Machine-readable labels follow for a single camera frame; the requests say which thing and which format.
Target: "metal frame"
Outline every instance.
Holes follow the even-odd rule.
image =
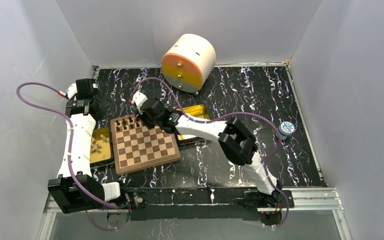
[[[272,62],[272,63],[259,63],[259,62],[249,62],[249,63],[239,63],[239,64],[226,64],[226,65],[216,65],[216,67],[252,67],[252,66],[282,66],[286,67],[287,76],[289,82],[292,86],[292,92],[295,96],[295,101],[298,106],[299,114],[301,115],[302,123],[304,125],[305,133],[308,138],[309,145],[314,157],[314,162],[316,164],[317,170],[319,172],[320,178],[323,178],[322,172],[320,171],[320,165],[316,157],[316,153],[313,148],[313,144],[308,133],[307,125],[304,120],[303,112],[299,104],[296,89],[294,86],[294,81],[292,79],[289,66],[284,62]],[[158,68],[159,66],[148,66],[148,68]],[[94,67],[93,78],[97,79],[100,69],[112,69],[120,67],[103,67],[99,68],[98,66]],[[348,229],[347,222],[344,217],[344,208],[342,206],[341,200],[339,198],[338,192],[335,187],[295,187],[295,188],[285,188],[285,190],[290,190],[292,192],[292,197],[295,203],[294,208],[290,208],[290,211],[332,211],[335,218],[336,226],[339,232],[339,235],[342,240],[351,240],[351,234]],[[274,211],[274,208],[258,208],[259,212]],[[58,207],[54,199],[49,195],[46,205],[43,211],[43,220],[41,229],[39,232],[38,240],[48,240],[51,237],[52,229],[54,226],[55,218],[57,213],[62,212]],[[127,213],[126,209],[108,209],[100,210],[94,209],[89,212],[102,212],[102,213]]]

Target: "dark brown square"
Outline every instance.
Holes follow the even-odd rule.
[[[167,155],[169,155],[169,153],[167,152],[166,149],[164,149],[164,150],[161,151],[161,156],[162,156],[162,157],[167,156]]]
[[[127,167],[127,160],[120,161],[120,167]]]
[[[134,158],[133,158],[133,162],[134,162],[135,164],[140,164],[140,163],[141,163],[141,157],[140,157],[140,156],[134,157]]]
[[[147,154],[146,157],[148,158],[148,160],[152,160],[155,158],[154,153]]]

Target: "chessboard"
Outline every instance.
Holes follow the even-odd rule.
[[[115,172],[118,175],[180,160],[174,134],[148,129],[134,115],[110,121]]]

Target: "marble tabletop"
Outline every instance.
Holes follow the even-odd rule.
[[[97,78],[102,117],[97,128],[109,127],[111,119],[135,112],[129,104],[131,92],[147,77],[163,79],[160,68],[101,69]],[[321,187],[312,150],[284,66],[215,67],[204,86],[195,96],[172,88],[183,107],[204,104],[210,117],[232,112],[261,115],[276,126],[289,121],[296,127],[292,138],[279,148],[278,154],[265,162],[270,172],[280,178],[284,187]],[[159,82],[145,83],[141,91],[159,98],[170,109],[175,108],[174,96]],[[274,131],[264,122],[238,117],[255,134],[263,154],[275,149]],[[229,162],[221,147],[202,141],[179,146],[181,159],[123,176],[116,174],[114,164],[92,169],[101,183],[123,180],[128,188],[200,188],[254,187],[241,166]]]

